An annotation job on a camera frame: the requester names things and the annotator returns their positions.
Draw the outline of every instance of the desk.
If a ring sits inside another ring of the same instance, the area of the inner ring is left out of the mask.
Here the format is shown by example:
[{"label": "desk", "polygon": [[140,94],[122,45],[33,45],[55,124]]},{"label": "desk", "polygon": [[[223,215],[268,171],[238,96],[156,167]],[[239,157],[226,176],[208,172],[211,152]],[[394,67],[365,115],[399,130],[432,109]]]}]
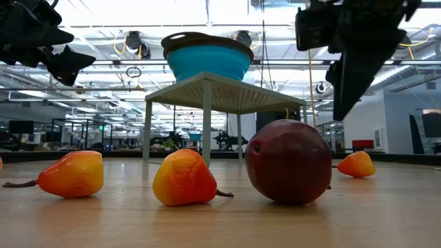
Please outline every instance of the desk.
[{"label": "desk", "polygon": [[[237,114],[239,160],[242,158],[242,132],[240,115],[255,112],[285,111],[285,108],[303,106],[307,120],[306,101],[261,87],[225,78],[210,72],[201,72],[184,81],[158,90],[145,97],[145,129],[152,126],[152,104],[165,103],[203,109],[202,157],[209,166],[212,110]],[[144,132],[144,141],[150,140],[150,132]],[[150,143],[144,142],[143,160],[149,161]]]}]

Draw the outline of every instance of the table leg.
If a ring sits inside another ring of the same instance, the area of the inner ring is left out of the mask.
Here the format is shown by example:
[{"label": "table leg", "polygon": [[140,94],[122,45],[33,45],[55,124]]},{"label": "table leg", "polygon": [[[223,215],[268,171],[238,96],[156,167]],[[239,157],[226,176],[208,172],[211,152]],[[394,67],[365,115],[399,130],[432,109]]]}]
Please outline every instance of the table leg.
[{"label": "table leg", "polygon": [[143,161],[148,162],[150,157],[150,130],[152,128],[152,107],[153,102],[145,103],[145,122],[144,122],[144,146]]},{"label": "table leg", "polygon": [[239,153],[239,162],[241,163],[242,158],[242,125],[240,124],[240,114],[237,113],[237,144],[238,149],[237,152]]},{"label": "table leg", "polygon": [[305,124],[308,124],[308,113],[306,112],[306,106],[302,106],[303,110],[303,122]]},{"label": "table leg", "polygon": [[205,80],[204,82],[203,108],[202,158],[209,167],[210,138],[212,133],[212,82],[210,80]]}]

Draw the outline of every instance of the small table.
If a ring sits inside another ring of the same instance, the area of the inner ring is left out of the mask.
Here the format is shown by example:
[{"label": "small table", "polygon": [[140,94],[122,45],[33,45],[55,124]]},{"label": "small table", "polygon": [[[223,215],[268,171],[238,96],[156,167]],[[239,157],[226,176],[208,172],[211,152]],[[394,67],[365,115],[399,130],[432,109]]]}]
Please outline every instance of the small table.
[{"label": "small table", "polygon": [[[144,141],[150,140],[153,102],[203,109],[202,157],[207,166],[210,162],[211,132],[206,132],[206,130],[211,130],[212,110],[237,114],[240,161],[243,159],[241,114],[285,111],[291,107],[303,106],[303,118],[307,122],[306,101],[210,72],[201,72],[153,92],[145,97],[145,101]],[[145,162],[149,161],[149,151],[150,142],[144,142],[143,160]]]}]

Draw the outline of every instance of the apple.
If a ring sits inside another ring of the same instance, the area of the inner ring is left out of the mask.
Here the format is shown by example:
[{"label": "apple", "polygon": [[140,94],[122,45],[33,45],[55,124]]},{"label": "apple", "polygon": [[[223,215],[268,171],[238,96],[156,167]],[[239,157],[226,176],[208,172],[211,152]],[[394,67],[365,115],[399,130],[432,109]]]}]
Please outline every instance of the apple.
[{"label": "apple", "polygon": [[300,121],[274,121],[259,130],[245,161],[252,185],[274,201],[307,204],[331,183],[331,150],[316,129]]}]

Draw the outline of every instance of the ceiling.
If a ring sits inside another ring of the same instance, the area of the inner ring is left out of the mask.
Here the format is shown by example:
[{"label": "ceiling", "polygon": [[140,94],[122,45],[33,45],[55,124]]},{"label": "ceiling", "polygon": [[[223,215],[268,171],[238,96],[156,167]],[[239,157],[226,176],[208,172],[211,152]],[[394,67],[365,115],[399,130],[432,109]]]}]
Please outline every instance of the ceiling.
[{"label": "ceiling", "polygon": [[[262,59],[263,46],[260,38],[263,33],[262,19],[265,19],[265,36],[267,37],[268,59],[286,61],[305,61],[309,58],[308,52],[300,52],[296,49],[295,17],[299,7],[304,8],[304,1],[293,0],[267,0],[265,13],[262,14],[259,7],[250,3],[254,0],[60,0],[55,10],[63,17],[60,29],[72,33],[75,40],[69,46],[75,51],[90,54],[97,58],[97,63],[85,68],[78,75],[75,86],[98,89],[118,89],[119,91],[95,91],[77,94],[76,92],[46,92],[48,99],[138,99],[138,102],[126,102],[109,104],[107,102],[78,103],[63,102],[66,106],[60,106],[70,112],[70,107],[94,108],[100,113],[107,114],[140,114],[144,112],[142,99],[147,94],[166,87],[175,82],[172,71],[164,65],[138,65],[142,75],[137,79],[127,77],[126,70],[132,65],[112,65],[105,61],[114,60],[137,60],[138,58],[128,51],[119,54],[123,49],[125,35],[129,31],[141,32],[143,42],[148,44],[152,53],[152,60],[163,60],[161,39],[177,32],[196,31],[211,35],[234,38],[239,30],[247,30],[253,40],[255,59]],[[412,44],[418,44],[429,39],[416,47],[412,52],[417,60],[439,59],[438,55],[427,57],[435,53],[436,45],[441,39],[439,26],[441,10],[436,8],[423,8],[417,10],[410,22],[403,21],[400,27],[408,32]],[[61,52],[64,45],[55,46],[55,52]],[[326,48],[311,51],[315,61],[337,60],[339,54],[330,54]],[[410,60],[409,51],[397,50],[392,59]],[[406,74],[405,79],[419,80],[425,74],[433,74],[438,71],[439,65],[433,65],[431,69],[422,70],[421,75],[416,71]],[[387,65],[378,73],[377,81],[373,87],[384,87],[385,84],[402,85],[400,79],[395,80],[398,74],[404,74],[406,70],[399,71],[402,66]],[[313,65],[313,84],[325,81],[328,65],[319,62]],[[50,75],[44,67],[23,68],[21,66],[0,65],[3,78],[0,86],[9,87],[51,87],[65,88],[55,81],[51,81]],[[255,65],[249,69],[252,76],[251,82],[260,85],[260,72]],[[263,78],[269,82],[269,72],[264,68]],[[296,96],[302,99],[309,98],[309,71],[307,63],[296,66],[271,66],[271,79],[275,81],[273,90],[283,94]],[[133,91],[136,86],[144,89]],[[331,99],[332,87],[327,88],[325,96]],[[28,99],[36,98],[29,94],[13,92],[11,96],[0,92],[0,98]],[[91,114],[81,110],[75,110],[78,114]],[[156,104],[155,112],[170,114],[171,109],[166,105]]]}]

